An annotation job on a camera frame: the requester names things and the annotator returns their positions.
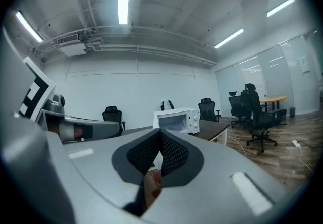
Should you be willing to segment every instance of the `table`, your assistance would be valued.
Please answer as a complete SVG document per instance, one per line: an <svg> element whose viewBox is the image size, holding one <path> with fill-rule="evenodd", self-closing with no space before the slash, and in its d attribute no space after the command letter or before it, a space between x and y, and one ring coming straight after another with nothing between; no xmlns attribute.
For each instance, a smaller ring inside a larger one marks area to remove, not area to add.
<svg viewBox="0 0 323 224"><path fill-rule="evenodd" d="M286 99L287 96L276 96L276 97L268 97L268 98L262 98L260 99L260 103L264 103L265 105L265 111L267 113L268 109L267 109L267 103L272 103L272 110L275 110L275 102L277 102L277 109L279 109L279 101L280 100L284 100Z"/></svg>
<svg viewBox="0 0 323 224"><path fill-rule="evenodd" d="M227 133L228 133L229 124L219 123L219 122L211 122L200 119L200 131L198 133L189 134L195 136L197 138L213 141L218 137L221 137L221 143L223 145L227 145ZM123 130L121 136L140 132L142 130L151 129L152 126Z"/></svg>

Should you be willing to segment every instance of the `chair base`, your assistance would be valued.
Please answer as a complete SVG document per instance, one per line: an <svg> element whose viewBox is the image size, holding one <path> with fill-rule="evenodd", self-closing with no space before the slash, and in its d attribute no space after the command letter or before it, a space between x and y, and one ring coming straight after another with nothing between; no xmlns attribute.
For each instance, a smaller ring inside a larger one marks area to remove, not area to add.
<svg viewBox="0 0 323 224"><path fill-rule="evenodd" d="M252 140L247 141L247 146L250 145L250 142L254 142L254 141L260 141L261 142L261 153L264 153L264 149L263 149L263 142L264 141L269 141L269 142L273 142L274 146L277 146L277 141L274 141L272 139L269 138L269 134L265 134L265 129L261 132L261 134L252 134L252 137L256 137Z"/></svg>
<svg viewBox="0 0 323 224"><path fill-rule="evenodd" d="M238 120L231 121L231 127L234 128L236 124L242 124L243 129L246 129L245 123L248 122L250 119L242 119L241 117Z"/></svg>

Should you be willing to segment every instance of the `black cable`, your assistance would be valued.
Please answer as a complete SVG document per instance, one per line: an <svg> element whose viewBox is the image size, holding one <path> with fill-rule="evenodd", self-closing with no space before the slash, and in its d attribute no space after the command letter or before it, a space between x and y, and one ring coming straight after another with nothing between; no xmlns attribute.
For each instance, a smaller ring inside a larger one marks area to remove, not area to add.
<svg viewBox="0 0 323 224"><path fill-rule="evenodd" d="M308 145L307 143L305 143L305 142L303 142L303 141L297 141L298 143L304 143L306 146L308 146L308 147L311 147L312 148L312 151L314 151L314 149L317 149L317 148L323 148L323 146L315 146L315 147L313 147L313 146L311 146L311 145Z"/></svg>

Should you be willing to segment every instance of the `wooden table top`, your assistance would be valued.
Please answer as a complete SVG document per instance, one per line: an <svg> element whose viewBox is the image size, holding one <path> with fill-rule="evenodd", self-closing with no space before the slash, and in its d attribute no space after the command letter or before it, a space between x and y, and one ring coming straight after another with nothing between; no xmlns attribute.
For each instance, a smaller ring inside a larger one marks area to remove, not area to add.
<svg viewBox="0 0 323 224"><path fill-rule="evenodd" d="M211 140L212 138L220 134L222 131L224 131L228 126L229 124L227 123L211 122L211 121L200 119L200 131L194 134L191 133L190 135L201 138L203 140ZM147 127L136 128L136 129L123 130L121 136L140 132L142 130L151 129L151 128L152 126L147 126Z"/></svg>
<svg viewBox="0 0 323 224"><path fill-rule="evenodd" d="M261 103L269 103L269 102L276 102L276 101L284 100L286 98L287 98L287 96L277 96L277 97L262 98L259 101Z"/></svg>

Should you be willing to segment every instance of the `round wooden table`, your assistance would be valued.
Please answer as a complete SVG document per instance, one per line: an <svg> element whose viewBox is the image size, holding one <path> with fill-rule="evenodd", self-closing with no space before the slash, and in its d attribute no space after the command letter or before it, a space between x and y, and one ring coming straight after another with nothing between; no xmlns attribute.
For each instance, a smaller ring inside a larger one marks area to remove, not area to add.
<svg viewBox="0 0 323 224"><path fill-rule="evenodd" d="M260 103L264 103L265 111L267 112L267 104L272 103L272 110L275 110L275 102L277 102L277 109L279 109L279 101L286 99L287 96L277 96L277 97L268 97L268 98L262 98L260 99Z"/></svg>

